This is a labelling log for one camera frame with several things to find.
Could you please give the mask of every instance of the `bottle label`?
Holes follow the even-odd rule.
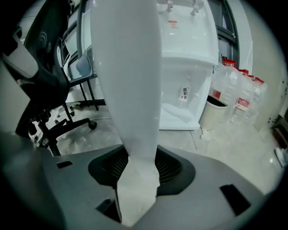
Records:
[[[221,92],[216,90],[216,89],[213,89],[213,92],[212,92],[212,95],[218,99],[220,99],[220,96],[221,96]]]
[[[177,28],[177,21],[168,21],[171,28]]]
[[[236,107],[238,109],[241,109],[242,111],[246,111],[249,108],[249,104],[250,104],[249,101],[246,101],[243,98],[239,98],[237,103],[236,103]]]
[[[182,101],[182,102],[187,102],[189,90],[190,90],[190,87],[189,87],[189,86],[184,86],[184,87],[182,87],[181,93],[180,93],[180,97],[179,97],[179,100],[180,100],[180,101]]]

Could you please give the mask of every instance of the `chair base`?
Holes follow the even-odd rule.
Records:
[[[57,147],[56,138],[86,123],[89,124],[90,129],[95,129],[97,126],[97,123],[95,121],[90,121],[89,118],[85,118],[75,122],[67,121],[67,119],[64,119],[51,129],[48,129],[46,127],[45,122],[39,122],[39,128],[43,132],[43,138],[40,143],[40,147],[49,146],[53,156],[60,156],[61,154]]]

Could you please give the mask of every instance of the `white trash can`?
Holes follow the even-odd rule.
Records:
[[[214,96],[208,95],[199,124],[202,129],[214,129],[221,121],[228,105]]]

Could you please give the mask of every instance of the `floor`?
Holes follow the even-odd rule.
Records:
[[[65,116],[65,113],[61,113],[59,120]],[[48,128],[54,125],[55,111],[51,118]],[[57,140],[61,154],[75,154],[122,143],[106,106],[100,106],[97,112],[94,106],[76,106],[73,120],[83,118],[97,119],[97,128],[91,130],[88,125],[82,125],[60,136]],[[252,126],[232,123],[220,124],[215,130],[204,135],[201,130],[161,130],[158,143],[222,161],[254,184],[263,194],[275,188],[283,173],[274,154],[277,143],[269,130],[258,133]]]

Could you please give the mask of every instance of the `black slot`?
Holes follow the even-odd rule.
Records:
[[[210,102],[211,104],[215,105],[215,106],[218,106],[218,107],[226,107],[227,106],[224,103],[222,103],[221,101],[219,101],[218,99],[211,97],[210,95],[208,95],[207,101]]]
[[[69,165],[72,165],[71,161],[64,161],[64,162],[61,162],[61,163],[57,163],[57,167],[58,168],[64,168],[64,167],[67,167]]]
[[[240,215],[250,207],[250,203],[234,185],[224,185],[221,186],[220,189],[236,216]]]

